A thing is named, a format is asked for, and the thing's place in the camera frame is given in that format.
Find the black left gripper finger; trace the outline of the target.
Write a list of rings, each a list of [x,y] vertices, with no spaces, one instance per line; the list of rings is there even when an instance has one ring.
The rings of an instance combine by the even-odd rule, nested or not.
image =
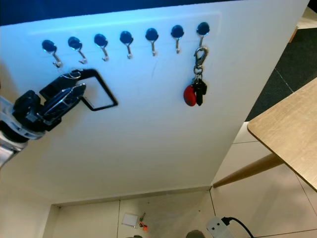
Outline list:
[[[66,88],[48,100],[48,124],[61,119],[72,107],[81,100],[86,90],[86,84]]]
[[[62,99],[62,91],[76,86],[77,81],[81,77],[81,71],[71,71],[64,73],[50,82],[46,87],[39,91],[39,94],[46,99],[46,101],[59,101]]]

